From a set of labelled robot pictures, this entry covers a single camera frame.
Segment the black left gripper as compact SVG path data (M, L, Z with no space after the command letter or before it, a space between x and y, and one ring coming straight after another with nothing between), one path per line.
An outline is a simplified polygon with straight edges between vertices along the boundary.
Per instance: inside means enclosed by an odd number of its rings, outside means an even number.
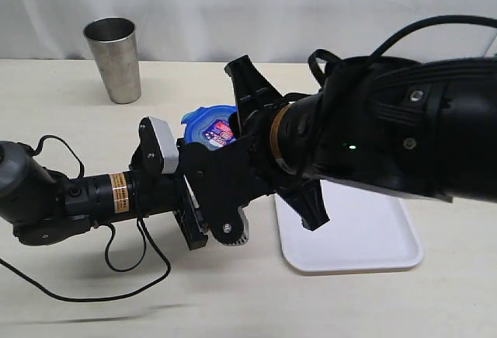
M144 217L172 212L190 250L203 248L208 237L196 221L196 208L179 167L173 174L151 176L130 170L134 210Z

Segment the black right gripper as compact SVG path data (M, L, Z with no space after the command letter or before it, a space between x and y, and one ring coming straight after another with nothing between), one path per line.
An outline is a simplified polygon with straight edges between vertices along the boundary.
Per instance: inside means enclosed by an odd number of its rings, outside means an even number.
M328 223L321 183L305 172L318 99L299 92L281 94L247 54L228 62L224 71L237 107L228 123L238 139L253 139L249 155L255 174L297 212L304 228L314 231Z

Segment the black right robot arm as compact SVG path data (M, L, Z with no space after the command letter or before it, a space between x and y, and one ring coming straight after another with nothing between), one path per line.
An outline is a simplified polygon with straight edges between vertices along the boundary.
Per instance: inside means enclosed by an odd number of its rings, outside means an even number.
M324 180L398 197L496 199L496 61L331 60L314 95L280 94L244 56L234 89L235 204L282 197L314 230Z

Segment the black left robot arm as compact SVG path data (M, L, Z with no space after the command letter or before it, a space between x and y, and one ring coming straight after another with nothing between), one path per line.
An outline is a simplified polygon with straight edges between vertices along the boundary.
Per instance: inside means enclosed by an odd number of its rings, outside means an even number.
M189 249L208 237L180 172L160 174L135 152L129 170L74 179L41 166L28 145L1 143L1 217L23 245L48 246L91 228L172 212Z

